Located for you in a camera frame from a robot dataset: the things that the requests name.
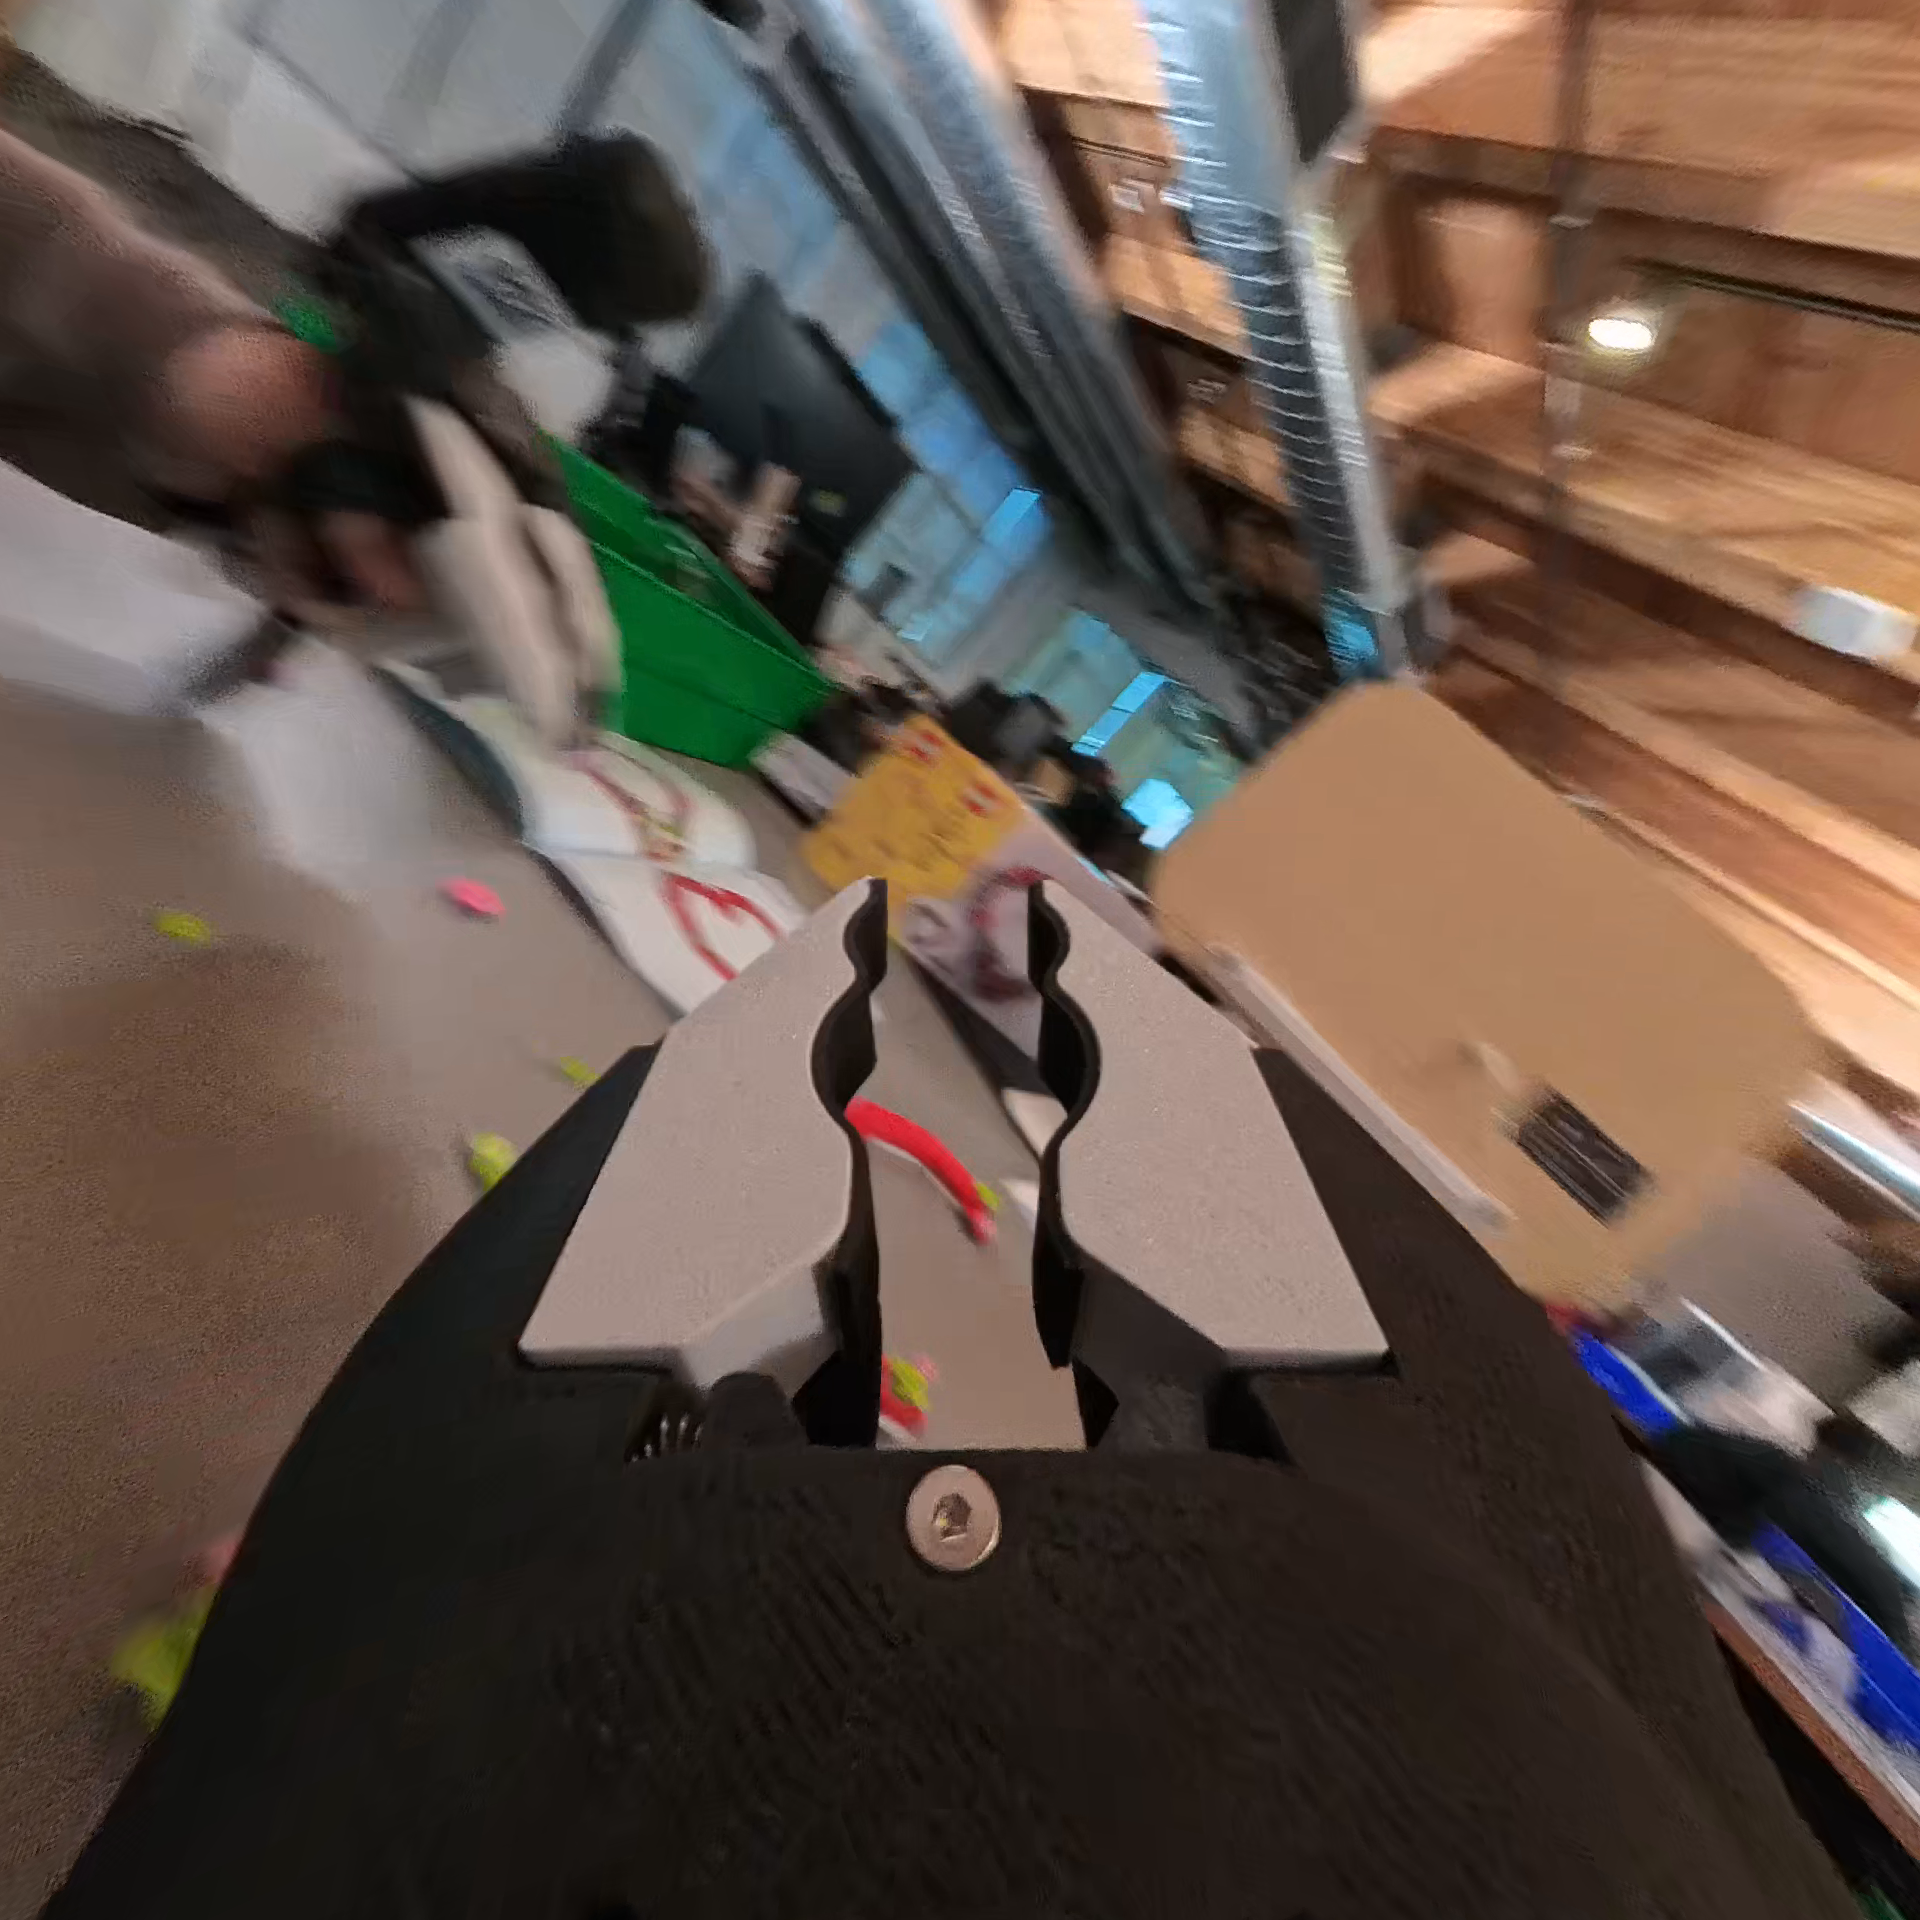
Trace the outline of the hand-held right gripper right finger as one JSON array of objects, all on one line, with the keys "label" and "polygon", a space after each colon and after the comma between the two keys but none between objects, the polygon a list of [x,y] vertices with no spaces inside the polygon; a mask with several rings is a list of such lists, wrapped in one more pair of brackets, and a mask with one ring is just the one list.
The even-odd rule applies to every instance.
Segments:
[{"label": "hand-held right gripper right finger", "polygon": [[1088,1448],[1280,1448],[1257,1390],[1391,1344],[1259,1050],[1058,880],[1027,892],[1041,1159],[1032,1298]]}]

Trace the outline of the red lego piece with flowers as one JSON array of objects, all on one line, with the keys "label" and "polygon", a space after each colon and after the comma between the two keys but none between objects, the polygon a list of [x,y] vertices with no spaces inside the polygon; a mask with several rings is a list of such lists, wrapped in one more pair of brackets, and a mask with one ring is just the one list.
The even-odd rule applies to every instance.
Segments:
[{"label": "red lego piece with flowers", "polygon": [[920,1166],[940,1187],[973,1244],[994,1242],[996,1196],[943,1138],[865,1095],[849,1102],[847,1118],[865,1144]]}]

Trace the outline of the black monitor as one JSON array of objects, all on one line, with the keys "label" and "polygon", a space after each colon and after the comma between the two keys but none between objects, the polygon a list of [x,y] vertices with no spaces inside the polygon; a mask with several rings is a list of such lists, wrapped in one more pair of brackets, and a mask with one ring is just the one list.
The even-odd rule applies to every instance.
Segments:
[{"label": "black monitor", "polygon": [[738,283],[683,379],[690,421],[746,476],[797,480],[800,555],[833,586],[915,470],[897,418],[765,271]]}]

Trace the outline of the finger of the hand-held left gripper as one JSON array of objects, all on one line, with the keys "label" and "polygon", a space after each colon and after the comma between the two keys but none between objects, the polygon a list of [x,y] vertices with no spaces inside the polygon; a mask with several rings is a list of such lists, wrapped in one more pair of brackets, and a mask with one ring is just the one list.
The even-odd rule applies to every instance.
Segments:
[{"label": "finger of the hand-held left gripper", "polygon": [[565,662],[576,725],[607,725],[624,691],[619,630],[599,552],[565,512],[519,502],[517,532],[544,599],[547,652]]},{"label": "finger of the hand-held left gripper", "polygon": [[565,662],[547,652],[540,580],[517,532],[529,500],[464,415],[439,399],[402,402],[444,515],[416,536],[433,607],[467,635],[538,738],[576,738]]}]

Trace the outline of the lego instruction booklet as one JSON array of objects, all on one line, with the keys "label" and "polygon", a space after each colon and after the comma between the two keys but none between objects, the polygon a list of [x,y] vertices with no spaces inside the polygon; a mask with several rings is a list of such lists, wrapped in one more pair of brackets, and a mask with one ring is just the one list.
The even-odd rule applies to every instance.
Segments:
[{"label": "lego instruction booklet", "polygon": [[746,815],[671,756],[611,732],[551,751],[505,699],[410,662],[376,674],[677,1016],[804,923]]}]

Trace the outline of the cardboard box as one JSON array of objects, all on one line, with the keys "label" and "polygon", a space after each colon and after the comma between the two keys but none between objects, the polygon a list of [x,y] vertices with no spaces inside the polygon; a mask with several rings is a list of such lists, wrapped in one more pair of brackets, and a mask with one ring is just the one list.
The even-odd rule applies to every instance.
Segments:
[{"label": "cardboard box", "polygon": [[1147,894],[1187,967],[1552,1304],[1628,1307],[1820,1061],[1753,951],[1404,682],[1287,734]]}]

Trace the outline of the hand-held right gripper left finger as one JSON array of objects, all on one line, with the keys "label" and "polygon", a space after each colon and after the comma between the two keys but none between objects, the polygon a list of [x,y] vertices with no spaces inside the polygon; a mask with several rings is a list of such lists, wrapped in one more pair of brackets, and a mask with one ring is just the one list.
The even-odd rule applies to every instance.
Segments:
[{"label": "hand-held right gripper left finger", "polygon": [[811,1442],[879,1442],[881,1251],[849,1104],[879,1061],[887,904],[855,880],[648,1052],[519,1333],[529,1365],[700,1397],[765,1376]]}]

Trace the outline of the yellow lego box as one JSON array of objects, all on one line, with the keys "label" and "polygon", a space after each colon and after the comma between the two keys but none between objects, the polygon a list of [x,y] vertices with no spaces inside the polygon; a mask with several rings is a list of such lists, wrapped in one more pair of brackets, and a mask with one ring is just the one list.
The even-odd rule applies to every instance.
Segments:
[{"label": "yellow lego box", "polygon": [[827,890],[887,883],[895,943],[1021,1053],[1041,1039],[1027,971],[1027,892],[1055,880],[1130,946],[1159,955],[1136,895],[940,725],[907,719],[800,838]]}]

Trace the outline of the person's left forearm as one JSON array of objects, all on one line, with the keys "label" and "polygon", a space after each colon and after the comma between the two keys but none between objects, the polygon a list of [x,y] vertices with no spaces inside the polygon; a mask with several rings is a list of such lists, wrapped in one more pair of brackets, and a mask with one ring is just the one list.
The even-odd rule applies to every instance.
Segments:
[{"label": "person's left forearm", "polygon": [[178,490],[153,397],[173,348],[236,323],[293,334],[106,186],[3,133],[4,464],[146,530],[178,500],[220,509]]}]

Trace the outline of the metal ventilation duct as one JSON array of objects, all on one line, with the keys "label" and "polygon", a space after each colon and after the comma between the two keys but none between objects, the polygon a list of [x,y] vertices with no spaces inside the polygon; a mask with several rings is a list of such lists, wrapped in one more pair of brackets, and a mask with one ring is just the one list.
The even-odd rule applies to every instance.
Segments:
[{"label": "metal ventilation duct", "polygon": [[1418,589],[1370,424],[1348,252],[1331,207],[1360,111],[1339,2],[1146,2],[1192,234],[1239,310],[1247,381],[1280,448],[1347,678],[1416,664]]}]

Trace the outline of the person's left hand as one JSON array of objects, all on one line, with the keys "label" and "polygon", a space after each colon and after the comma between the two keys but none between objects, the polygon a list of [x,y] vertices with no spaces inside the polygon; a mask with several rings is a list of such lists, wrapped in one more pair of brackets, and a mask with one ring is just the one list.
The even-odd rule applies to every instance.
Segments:
[{"label": "person's left hand", "polygon": [[405,499],[347,458],[322,352],[267,323],[205,327],[157,371],[153,429],[183,494],[239,518],[256,583],[298,618],[421,618]]}]

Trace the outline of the green plastic bin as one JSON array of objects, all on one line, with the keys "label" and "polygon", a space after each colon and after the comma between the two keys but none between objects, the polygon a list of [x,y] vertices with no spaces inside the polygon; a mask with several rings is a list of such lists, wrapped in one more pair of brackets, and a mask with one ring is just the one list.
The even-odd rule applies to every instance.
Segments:
[{"label": "green plastic bin", "polygon": [[827,706],[834,684],[704,541],[573,445],[544,443],[618,629],[613,732],[736,771]]}]

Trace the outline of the blue plastic bin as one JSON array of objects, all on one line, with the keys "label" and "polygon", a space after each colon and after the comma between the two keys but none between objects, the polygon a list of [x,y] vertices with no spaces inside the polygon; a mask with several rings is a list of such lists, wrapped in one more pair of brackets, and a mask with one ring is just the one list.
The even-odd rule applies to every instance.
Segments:
[{"label": "blue plastic bin", "polygon": [[1741,1570],[1756,1612],[1873,1736],[1916,1763],[1916,1588],[1841,1478],[1771,1437],[1692,1419],[1592,1316],[1547,1316],[1719,1562]]}]

